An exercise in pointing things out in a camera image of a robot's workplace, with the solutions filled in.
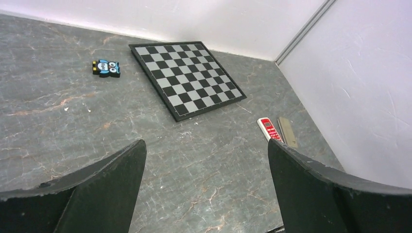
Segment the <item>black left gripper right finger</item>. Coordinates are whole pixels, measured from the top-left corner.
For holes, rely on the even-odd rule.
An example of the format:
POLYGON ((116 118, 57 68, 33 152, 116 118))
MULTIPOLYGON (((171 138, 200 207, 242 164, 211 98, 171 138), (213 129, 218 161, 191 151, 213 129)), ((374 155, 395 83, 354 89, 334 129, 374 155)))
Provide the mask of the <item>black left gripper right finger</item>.
POLYGON ((362 179, 275 139, 268 160, 288 233, 409 233, 412 191, 362 179))

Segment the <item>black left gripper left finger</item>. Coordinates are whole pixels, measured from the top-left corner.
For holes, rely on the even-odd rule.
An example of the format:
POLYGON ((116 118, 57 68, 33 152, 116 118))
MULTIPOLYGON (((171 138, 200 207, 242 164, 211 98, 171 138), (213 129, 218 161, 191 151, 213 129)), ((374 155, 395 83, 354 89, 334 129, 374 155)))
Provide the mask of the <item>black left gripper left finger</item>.
POLYGON ((61 178, 1 192, 1 232, 128 232, 146 156, 145 141, 137 140, 61 178))

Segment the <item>beige remote control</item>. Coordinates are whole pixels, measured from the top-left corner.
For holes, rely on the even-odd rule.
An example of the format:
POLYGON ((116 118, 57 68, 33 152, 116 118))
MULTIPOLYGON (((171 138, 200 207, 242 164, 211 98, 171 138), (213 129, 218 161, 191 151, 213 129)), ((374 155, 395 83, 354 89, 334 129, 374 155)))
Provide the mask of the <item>beige remote control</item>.
POLYGON ((279 117, 277 121, 280 126, 285 144, 295 149, 298 148, 298 143, 292 130, 291 121, 284 117, 279 117))

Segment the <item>white remote control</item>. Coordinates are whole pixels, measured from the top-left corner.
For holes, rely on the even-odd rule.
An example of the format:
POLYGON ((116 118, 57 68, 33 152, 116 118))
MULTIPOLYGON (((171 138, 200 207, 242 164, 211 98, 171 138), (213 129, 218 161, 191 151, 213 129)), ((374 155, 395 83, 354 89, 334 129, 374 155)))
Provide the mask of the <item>white remote control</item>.
POLYGON ((281 135, 278 133, 278 131, 274 127, 274 124, 271 122, 269 118, 259 118, 257 120, 257 124, 261 129, 262 133, 264 134, 265 138, 267 139, 267 141, 269 141, 270 139, 275 139, 283 143, 281 135))

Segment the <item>small blue owl toy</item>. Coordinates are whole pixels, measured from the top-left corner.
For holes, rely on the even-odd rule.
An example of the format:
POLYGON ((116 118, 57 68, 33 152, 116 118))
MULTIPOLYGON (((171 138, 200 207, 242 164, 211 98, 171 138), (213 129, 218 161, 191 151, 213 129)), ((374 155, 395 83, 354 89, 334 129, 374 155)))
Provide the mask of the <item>small blue owl toy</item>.
POLYGON ((98 75, 100 78, 120 77, 120 63, 116 61, 108 61, 104 59, 99 59, 97 61, 92 61, 92 72, 93 75, 98 75))

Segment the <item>black white checkerboard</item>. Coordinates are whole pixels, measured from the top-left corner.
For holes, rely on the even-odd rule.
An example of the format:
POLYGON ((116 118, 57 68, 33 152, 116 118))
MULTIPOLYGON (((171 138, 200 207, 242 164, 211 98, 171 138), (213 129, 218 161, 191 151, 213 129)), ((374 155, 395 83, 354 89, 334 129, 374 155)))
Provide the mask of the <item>black white checkerboard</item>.
POLYGON ((201 41, 129 47, 177 122, 247 97, 201 41))

